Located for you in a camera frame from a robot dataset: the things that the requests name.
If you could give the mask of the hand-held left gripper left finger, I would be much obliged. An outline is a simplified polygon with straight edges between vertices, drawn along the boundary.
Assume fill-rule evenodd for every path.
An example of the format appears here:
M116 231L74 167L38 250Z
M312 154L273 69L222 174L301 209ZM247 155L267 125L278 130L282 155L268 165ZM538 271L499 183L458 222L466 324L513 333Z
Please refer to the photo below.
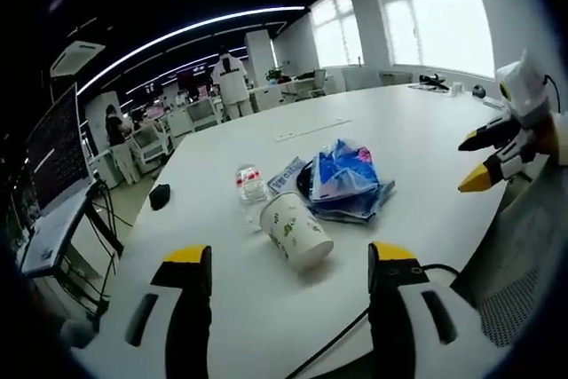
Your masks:
M91 342L96 378L206 378L212 249L131 247Z

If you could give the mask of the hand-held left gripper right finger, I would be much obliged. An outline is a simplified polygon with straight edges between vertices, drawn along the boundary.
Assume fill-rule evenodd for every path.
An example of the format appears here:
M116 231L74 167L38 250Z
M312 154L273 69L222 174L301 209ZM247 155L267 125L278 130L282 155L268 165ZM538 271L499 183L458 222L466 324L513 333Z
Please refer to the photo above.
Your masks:
M430 280L407 249L368 245L368 322L374 378L469 378L484 338L473 306Z

